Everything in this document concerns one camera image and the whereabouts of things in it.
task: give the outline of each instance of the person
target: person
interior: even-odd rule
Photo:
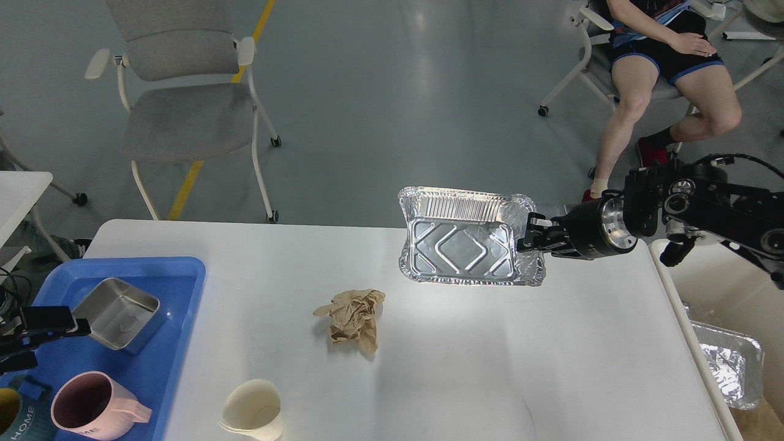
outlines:
[[[607,0],[606,6],[615,28],[610,59],[620,102],[602,133],[593,183],[583,202],[607,189],[660,75],[698,111],[637,141],[643,167],[666,163],[670,144],[721,135],[741,119],[729,72],[708,42],[705,19],[691,10],[691,0]]]

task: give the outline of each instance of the chair caster wheel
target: chair caster wheel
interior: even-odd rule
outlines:
[[[85,206],[85,204],[87,204],[87,195],[84,193],[77,193],[76,197],[71,199],[71,202],[78,206]]]

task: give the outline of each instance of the brown paper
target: brown paper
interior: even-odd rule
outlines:
[[[329,336],[333,344],[356,341],[368,355],[379,348],[376,341],[376,306],[385,294],[377,290],[348,290],[334,296],[330,304],[313,311],[317,317],[332,317]]]

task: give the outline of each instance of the black shorts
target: black shorts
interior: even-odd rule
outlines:
[[[693,32],[701,34],[707,40],[705,26],[705,19],[698,13],[690,10],[685,10],[678,14],[667,24],[668,28],[676,31],[678,34]],[[703,67],[724,64],[716,53],[711,56],[687,55],[679,53],[666,43],[658,42],[653,38],[643,38],[611,49],[609,57],[612,60],[610,71],[612,71],[612,66],[615,65],[616,61],[632,55],[648,58],[659,69],[659,74],[671,85],[675,84],[680,77]]]

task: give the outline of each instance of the red shoe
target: red shoe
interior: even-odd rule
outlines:
[[[640,156],[640,166],[643,168],[663,166],[670,161],[666,148],[648,145],[644,137],[637,140],[637,154]]]
[[[593,201],[594,199],[599,199],[599,198],[592,198],[591,197],[591,195],[590,195],[590,188],[587,189],[585,193],[583,193],[583,202]]]

